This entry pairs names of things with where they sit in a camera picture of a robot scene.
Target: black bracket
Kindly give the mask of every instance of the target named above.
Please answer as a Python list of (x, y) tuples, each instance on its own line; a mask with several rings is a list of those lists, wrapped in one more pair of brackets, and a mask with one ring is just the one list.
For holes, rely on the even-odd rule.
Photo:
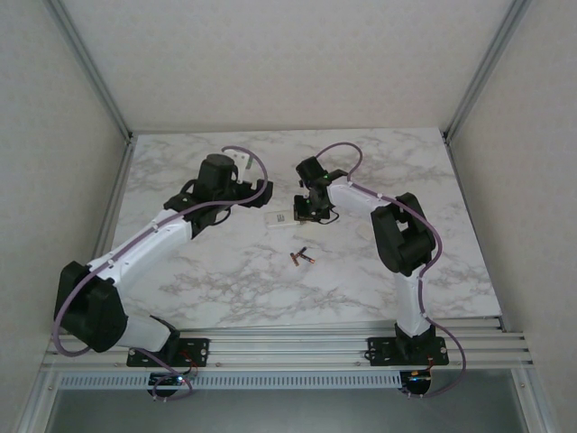
[[(194, 363), (197, 367), (206, 367), (209, 344), (210, 340), (208, 338), (181, 338), (179, 340), (179, 345), (177, 346), (176, 354), (168, 364), (171, 367), (190, 367), (192, 363)], [(131, 350), (128, 352), (126, 365), (128, 367), (159, 366), (137, 350)]]
[(371, 363), (371, 367), (449, 364), (444, 338), (440, 336), (429, 339), (409, 359), (398, 349), (398, 338), (395, 336), (372, 336), (367, 338), (367, 344), (368, 350), (364, 357)]

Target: white marble table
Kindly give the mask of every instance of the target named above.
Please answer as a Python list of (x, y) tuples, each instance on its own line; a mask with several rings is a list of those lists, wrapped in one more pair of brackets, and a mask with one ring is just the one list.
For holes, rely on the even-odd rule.
[[(226, 223), (206, 229), (153, 266), (126, 300), (127, 309), (161, 316), (179, 328), (393, 319), (392, 274), (366, 235), (369, 219), (342, 212), (329, 226), (271, 230), (264, 223), (265, 213), (290, 209), (293, 195), (302, 192), (296, 165), (340, 141), (357, 143), (365, 152), (357, 182), (390, 196), (412, 192), (443, 237), (445, 253), (425, 288), (430, 314), (499, 315), (451, 164), (433, 128), (140, 136), (114, 245), (150, 221), (196, 177), (200, 162), (224, 145), (257, 152), (275, 185), (268, 206), (233, 207)], [(321, 162), (328, 170), (348, 170), (356, 158), (353, 149), (334, 149)], [(316, 263), (295, 267), (289, 253), (303, 246)]]

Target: white wall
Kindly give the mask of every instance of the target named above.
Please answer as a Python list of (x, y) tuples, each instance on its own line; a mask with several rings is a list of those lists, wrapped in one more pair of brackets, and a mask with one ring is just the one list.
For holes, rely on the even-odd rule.
[(577, 431), (577, 2), (533, 2), (454, 154), (504, 311)]
[(445, 127), (511, 0), (65, 0), (134, 131)]
[(60, 269), (89, 258), (123, 150), (39, 0), (0, 2), (0, 431), (48, 343)]

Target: small cylindrical object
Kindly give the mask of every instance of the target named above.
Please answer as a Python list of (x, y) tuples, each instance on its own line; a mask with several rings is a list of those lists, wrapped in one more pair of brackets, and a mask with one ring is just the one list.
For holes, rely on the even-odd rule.
[(291, 253), (291, 254), (290, 254), (290, 258), (292, 259), (292, 262), (295, 264), (295, 266), (298, 266), (298, 261), (297, 261), (296, 255), (294, 255), (293, 253)]
[(315, 262), (315, 259), (311, 259), (311, 258), (308, 257), (307, 255), (299, 254), (298, 256), (299, 256), (299, 257), (302, 257), (303, 259), (305, 259), (305, 260), (306, 260), (307, 262), (309, 262), (309, 263), (314, 263), (314, 262)]

